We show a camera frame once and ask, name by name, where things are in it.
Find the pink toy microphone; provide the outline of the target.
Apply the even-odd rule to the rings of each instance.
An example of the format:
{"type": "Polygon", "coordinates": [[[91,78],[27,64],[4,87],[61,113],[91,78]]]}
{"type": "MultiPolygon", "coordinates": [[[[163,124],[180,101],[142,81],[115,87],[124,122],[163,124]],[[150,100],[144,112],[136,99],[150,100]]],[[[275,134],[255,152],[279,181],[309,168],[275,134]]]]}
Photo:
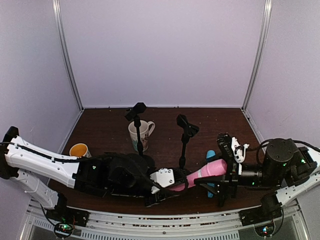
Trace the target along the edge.
{"type": "MultiPolygon", "coordinates": [[[[170,191],[181,192],[185,188],[184,180],[180,174],[180,170],[175,170],[177,176],[174,177],[175,183],[179,183],[178,185],[172,185],[168,189],[170,191]]],[[[227,171],[227,163],[223,159],[218,159],[212,162],[207,163],[201,169],[192,172],[186,176],[188,181],[188,188],[192,188],[195,186],[194,180],[198,178],[205,178],[211,176],[221,176],[224,175],[227,171]]]]}

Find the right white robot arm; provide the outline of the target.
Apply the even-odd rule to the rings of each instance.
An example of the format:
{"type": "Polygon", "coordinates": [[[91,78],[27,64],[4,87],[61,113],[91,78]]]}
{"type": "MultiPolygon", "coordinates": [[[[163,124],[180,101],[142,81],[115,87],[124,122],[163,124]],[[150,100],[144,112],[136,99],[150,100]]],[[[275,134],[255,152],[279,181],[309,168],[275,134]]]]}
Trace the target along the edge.
{"type": "Polygon", "coordinates": [[[307,142],[291,138],[271,138],[251,148],[249,144],[239,144],[238,139],[228,133],[217,137],[220,157],[213,164],[223,166],[222,173],[203,173],[194,179],[195,185],[210,185],[218,196],[219,206],[227,197],[235,198],[239,187],[252,190],[271,190],[287,186],[299,186],[309,180],[319,167],[318,160],[311,151],[320,149],[307,142]]]}

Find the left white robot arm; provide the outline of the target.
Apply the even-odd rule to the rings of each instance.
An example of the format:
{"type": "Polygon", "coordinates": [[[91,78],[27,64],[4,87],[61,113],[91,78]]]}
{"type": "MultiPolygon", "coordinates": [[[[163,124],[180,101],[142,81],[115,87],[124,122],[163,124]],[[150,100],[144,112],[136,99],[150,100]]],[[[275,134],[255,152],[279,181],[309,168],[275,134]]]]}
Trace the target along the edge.
{"type": "Polygon", "coordinates": [[[0,176],[8,180],[32,173],[96,197],[146,198],[149,206],[163,197],[181,195],[190,187],[180,169],[172,173],[182,181],[182,190],[170,190],[151,179],[155,162],[148,155],[114,152],[95,157],[60,155],[26,142],[19,136],[18,128],[11,126],[0,143],[0,176]]]}

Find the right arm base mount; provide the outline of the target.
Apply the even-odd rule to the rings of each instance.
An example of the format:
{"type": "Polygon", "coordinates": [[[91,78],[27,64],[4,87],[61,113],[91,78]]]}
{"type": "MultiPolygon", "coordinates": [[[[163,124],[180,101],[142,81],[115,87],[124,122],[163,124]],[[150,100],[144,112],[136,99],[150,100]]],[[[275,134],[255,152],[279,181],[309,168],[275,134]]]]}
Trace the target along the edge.
{"type": "Polygon", "coordinates": [[[255,233],[264,240],[275,236],[284,223],[284,209],[276,193],[269,193],[261,200],[261,205],[239,212],[242,226],[254,225],[255,233]]]}

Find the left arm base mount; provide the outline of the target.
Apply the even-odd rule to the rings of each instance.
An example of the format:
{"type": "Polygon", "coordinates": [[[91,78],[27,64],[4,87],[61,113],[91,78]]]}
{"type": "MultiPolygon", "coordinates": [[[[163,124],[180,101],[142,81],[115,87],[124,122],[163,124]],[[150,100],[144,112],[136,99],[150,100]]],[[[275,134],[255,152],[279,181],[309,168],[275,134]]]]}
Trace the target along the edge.
{"type": "Polygon", "coordinates": [[[58,239],[69,238],[76,226],[86,227],[90,213],[86,210],[75,209],[67,206],[67,198],[57,194],[57,203],[53,209],[46,209],[45,217],[53,225],[53,233],[58,239]]]}

